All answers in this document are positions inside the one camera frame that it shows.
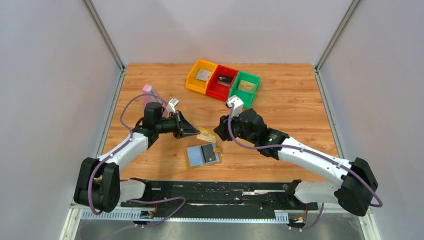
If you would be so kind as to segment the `gold credit card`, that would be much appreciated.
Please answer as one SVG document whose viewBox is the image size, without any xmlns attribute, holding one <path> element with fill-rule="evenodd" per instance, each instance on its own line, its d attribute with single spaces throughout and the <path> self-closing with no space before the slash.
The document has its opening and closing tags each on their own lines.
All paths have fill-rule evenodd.
<svg viewBox="0 0 424 240">
<path fill-rule="evenodd" d="M 209 143 L 216 143 L 217 136 L 212 129 L 199 127 L 199 134 L 196 136 L 198 140 L 202 140 Z"/>
</svg>

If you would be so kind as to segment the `yellow leather card holder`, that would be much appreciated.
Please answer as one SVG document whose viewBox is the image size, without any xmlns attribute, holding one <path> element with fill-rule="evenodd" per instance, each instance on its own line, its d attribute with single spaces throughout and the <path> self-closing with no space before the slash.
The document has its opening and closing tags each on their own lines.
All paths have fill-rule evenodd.
<svg viewBox="0 0 424 240">
<path fill-rule="evenodd" d="M 216 161 L 214 162 L 204 163 L 201 146 L 207 145 L 207 144 L 213 144 L 214 146 L 214 152 L 216 156 Z M 219 148 L 216 143 L 207 143 L 207 144 L 201 144 L 201 145 L 196 145 L 196 146 L 191 146 L 186 148 L 186 150 L 184 151 L 184 156 L 186 161 L 186 167 L 188 169 L 214 165 L 214 164 L 218 164 L 222 162 L 221 148 Z"/>
</svg>

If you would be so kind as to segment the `black credit card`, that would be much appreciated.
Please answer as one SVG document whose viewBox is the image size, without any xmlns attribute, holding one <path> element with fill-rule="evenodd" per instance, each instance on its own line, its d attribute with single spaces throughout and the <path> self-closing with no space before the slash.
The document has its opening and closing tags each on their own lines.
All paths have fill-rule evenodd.
<svg viewBox="0 0 424 240">
<path fill-rule="evenodd" d="M 202 153 L 205 164 L 208 164 L 217 160 L 215 152 L 214 152 L 214 145 L 212 143 L 202 145 L 200 149 L 201 149 L 201 153 Z"/>
</svg>

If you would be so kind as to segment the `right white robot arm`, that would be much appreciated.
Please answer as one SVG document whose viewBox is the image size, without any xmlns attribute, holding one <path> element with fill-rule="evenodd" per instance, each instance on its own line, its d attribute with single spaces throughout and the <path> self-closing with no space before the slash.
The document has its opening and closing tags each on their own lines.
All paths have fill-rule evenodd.
<svg viewBox="0 0 424 240">
<path fill-rule="evenodd" d="M 249 149 L 265 157 L 295 164 L 327 180 L 294 180 L 290 193 L 301 203 L 338 204 L 360 217 L 365 216 L 369 207 L 383 206 L 376 194 L 378 182 L 366 160 L 342 159 L 308 147 L 287 133 L 268 127 L 253 109 L 238 116 L 221 116 L 213 131 L 222 141 L 245 140 L 251 143 Z"/>
</svg>

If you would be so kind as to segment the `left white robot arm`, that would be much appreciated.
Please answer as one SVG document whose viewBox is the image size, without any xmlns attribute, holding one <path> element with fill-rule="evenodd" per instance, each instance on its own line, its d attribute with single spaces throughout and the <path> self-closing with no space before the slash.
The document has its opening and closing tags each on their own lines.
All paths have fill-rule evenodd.
<svg viewBox="0 0 424 240">
<path fill-rule="evenodd" d="M 84 159 L 76 182 L 74 202 L 91 208 L 94 214 L 99 215 L 110 213 L 122 202 L 141 199 L 147 184 L 138 178 L 121 180 L 122 170 L 148 150 L 160 134 L 171 133 L 176 139 L 200 134 L 179 110 L 167 117 L 163 116 L 164 112 L 162 104 L 147 103 L 143 117 L 123 142 L 99 158 Z"/>
</svg>

